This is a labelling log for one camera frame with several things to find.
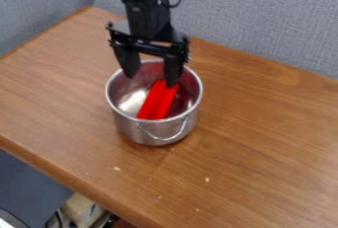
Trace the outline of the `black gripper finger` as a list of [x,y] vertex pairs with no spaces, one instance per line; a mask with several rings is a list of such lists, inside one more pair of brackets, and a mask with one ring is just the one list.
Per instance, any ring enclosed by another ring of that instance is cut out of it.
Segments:
[[182,75],[183,64],[186,63],[186,54],[168,54],[164,58],[164,74],[167,86],[171,87],[176,84]]
[[140,55],[137,50],[129,45],[112,44],[112,49],[124,75],[132,78],[140,69]]

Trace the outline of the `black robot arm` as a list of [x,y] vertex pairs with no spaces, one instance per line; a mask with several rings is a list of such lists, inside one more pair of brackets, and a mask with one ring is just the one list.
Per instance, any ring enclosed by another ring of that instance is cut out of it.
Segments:
[[160,57],[168,87],[176,84],[190,58],[188,36],[172,26],[170,19],[170,9],[176,8],[180,1],[172,4],[170,0],[121,0],[127,22],[121,28],[116,22],[105,27],[124,75],[132,78],[139,72],[141,53]]

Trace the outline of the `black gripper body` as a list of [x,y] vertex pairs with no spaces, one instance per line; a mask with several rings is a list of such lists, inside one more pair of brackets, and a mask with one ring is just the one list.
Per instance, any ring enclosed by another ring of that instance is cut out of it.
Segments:
[[141,53],[165,58],[168,54],[186,54],[188,37],[178,31],[170,20],[170,9],[179,5],[170,0],[123,0],[127,21],[107,24],[109,45],[132,46]]

